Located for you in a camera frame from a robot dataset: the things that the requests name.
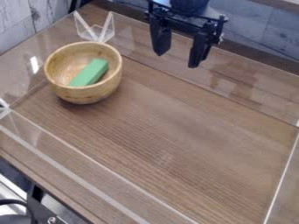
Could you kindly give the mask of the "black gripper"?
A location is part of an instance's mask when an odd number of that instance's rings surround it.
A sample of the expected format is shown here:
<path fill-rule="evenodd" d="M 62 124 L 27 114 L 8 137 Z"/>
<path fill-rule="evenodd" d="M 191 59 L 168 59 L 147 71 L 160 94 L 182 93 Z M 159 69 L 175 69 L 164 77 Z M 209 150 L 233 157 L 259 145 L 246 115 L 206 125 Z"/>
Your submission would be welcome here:
<path fill-rule="evenodd" d="M 158 56 L 171 49 L 172 44 L 172 29 L 164 20 L 168 20 L 178 29 L 188 28 L 188 32 L 203 31 L 194 36 L 188 60 L 188 67 L 198 67 L 207 59 L 211 43 L 218 45 L 222 41 L 223 26 L 230 20 L 229 17 L 210 6 L 210 0 L 147 0 L 147 2 L 147 15 L 155 16 L 150 17 L 150 32 Z"/>

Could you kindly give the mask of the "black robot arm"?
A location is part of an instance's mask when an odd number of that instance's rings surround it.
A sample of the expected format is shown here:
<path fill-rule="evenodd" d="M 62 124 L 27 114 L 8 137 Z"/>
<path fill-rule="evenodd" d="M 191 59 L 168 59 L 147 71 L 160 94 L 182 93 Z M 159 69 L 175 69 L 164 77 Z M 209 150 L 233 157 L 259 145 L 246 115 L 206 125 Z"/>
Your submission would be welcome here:
<path fill-rule="evenodd" d="M 210 0 L 147 0 L 154 52 L 164 55 L 172 47 L 172 30 L 192 36 L 188 67 L 207 59 L 211 47 L 223 41 L 229 17 L 210 7 Z"/>

